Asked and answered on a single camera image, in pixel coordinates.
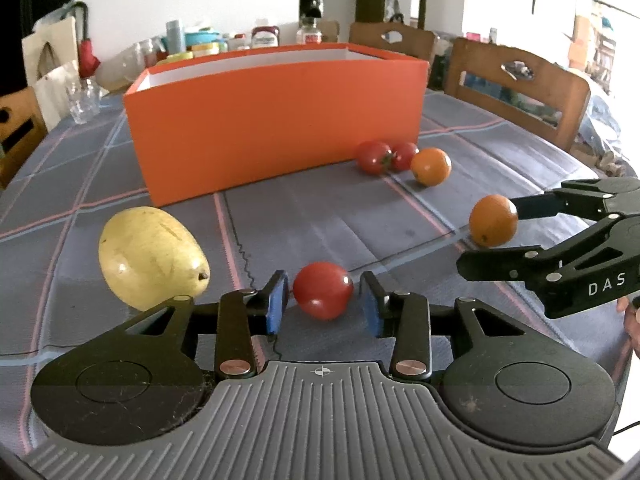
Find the right hand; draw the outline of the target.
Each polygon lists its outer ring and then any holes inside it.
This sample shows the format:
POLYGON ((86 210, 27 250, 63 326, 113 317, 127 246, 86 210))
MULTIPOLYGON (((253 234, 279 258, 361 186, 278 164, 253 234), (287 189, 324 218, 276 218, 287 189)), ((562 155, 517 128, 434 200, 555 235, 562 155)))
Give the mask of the right hand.
POLYGON ((624 315, 624 330, 629 338, 631 349, 640 356, 640 313, 639 297, 623 297, 616 302, 616 311, 624 315))

